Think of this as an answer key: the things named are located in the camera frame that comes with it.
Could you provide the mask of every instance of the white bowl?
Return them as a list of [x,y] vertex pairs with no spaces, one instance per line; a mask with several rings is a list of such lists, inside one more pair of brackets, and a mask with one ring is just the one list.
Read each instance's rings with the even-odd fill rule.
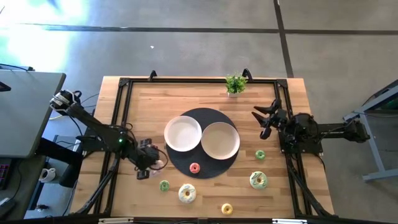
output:
[[201,138],[201,127],[189,116],[178,116],[167,123],[164,129],[166,143],[178,152],[187,152],[196,147]]
[[241,139],[231,125],[224,122],[213,123],[203,131],[201,145],[214,159],[228,159],[239,149]]

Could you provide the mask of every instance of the concrete floor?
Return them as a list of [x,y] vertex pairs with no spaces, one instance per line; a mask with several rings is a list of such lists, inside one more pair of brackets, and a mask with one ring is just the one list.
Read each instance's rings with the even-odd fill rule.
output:
[[[277,29],[272,0],[5,1],[0,14],[0,61],[64,72],[64,87],[83,98],[104,75],[223,76],[250,69],[255,77],[286,71],[279,34],[45,31],[18,22],[115,27]],[[286,29],[394,30],[394,0],[280,0]],[[381,35],[287,35],[295,77],[305,79],[319,123],[339,122],[398,75],[398,40]],[[96,99],[87,102],[95,104]],[[44,136],[78,134],[69,119],[51,121]],[[397,222],[398,179],[365,184],[376,171],[368,144],[323,141],[333,206],[345,218]],[[398,152],[382,153],[397,167]]]

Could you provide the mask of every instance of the white mug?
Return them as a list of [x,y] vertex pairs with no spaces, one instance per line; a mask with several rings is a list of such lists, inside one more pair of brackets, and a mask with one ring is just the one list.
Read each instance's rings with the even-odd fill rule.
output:
[[42,169],[42,173],[40,174],[39,181],[42,183],[50,182],[55,178],[55,168],[51,169]]

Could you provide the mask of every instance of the wooden table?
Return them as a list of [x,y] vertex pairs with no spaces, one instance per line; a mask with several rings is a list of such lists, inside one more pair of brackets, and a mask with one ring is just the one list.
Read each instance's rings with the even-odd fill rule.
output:
[[[105,124],[111,122],[119,78],[103,79],[95,117]],[[287,81],[294,113],[310,113],[303,79],[290,78]],[[136,180],[134,165],[127,160],[121,161],[111,216],[216,218],[225,217],[221,213],[221,206],[230,203],[234,208],[230,217],[293,217],[286,162],[280,153],[277,132],[273,131],[269,139],[261,140],[261,128],[250,113],[254,111],[253,106],[269,106],[272,103],[275,98],[274,87],[267,84],[246,86],[239,98],[228,98],[223,83],[135,83],[127,121],[133,124],[137,139],[152,138],[153,143],[163,150],[163,131],[168,121],[188,110],[206,107],[219,110],[231,118],[241,137],[241,147],[230,169],[212,179],[188,177],[169,162],[159,176]],[[118,124],[125,97],[126,93],[122,97]],[[263,161],[254,157],[259,149],[266,152]],[[103,156],[102,152],[96,152],[83,161],[71,212],[83,206],[97,187]],[[303,163],[309,189],[324,208],[333,213],[325,172],[319,158],[305,154]],[[250,186],[249,176],[257,170],[268,176],[269,184],[265,190],[255,190]],[[168,192],[159,190],[161,180],[170,182]],[[179,188],[187,183],[197,189],[197,198],[189,205],[180,202],[177,196]],[[303,210],[302,193],[297,193]]]

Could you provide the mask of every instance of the donut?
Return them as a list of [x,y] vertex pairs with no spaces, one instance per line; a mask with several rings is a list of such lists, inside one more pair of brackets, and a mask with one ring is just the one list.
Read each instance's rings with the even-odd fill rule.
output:
[[197,191],[192,184],[183,184],[178,191],[178,197],[183,203],[191,203],[197,197]]
[[267,187],[268,178],[263,172],[255,171],[250,176],[250,184],[255,189],[264,189]]
[[159,184],[159,188],[161,191],[166,192],[170,189],[170,184],[167,180],[162,180]]
[[221,212],[224,215],[230,215],[232,214],[232,211],[234,210],[234,208],[232,207],[232,205],[225,203],[222,207],[221,207]]
[[258,150],[256,152],[256,159],[264,159],[266,157],[266,153],[263,150]]
[[191,164],[189,166],[189,170],[191,171],[192,174],[197,174],[200,171],[200,166],[199,166],[199,164],[194,162],[193,164]]

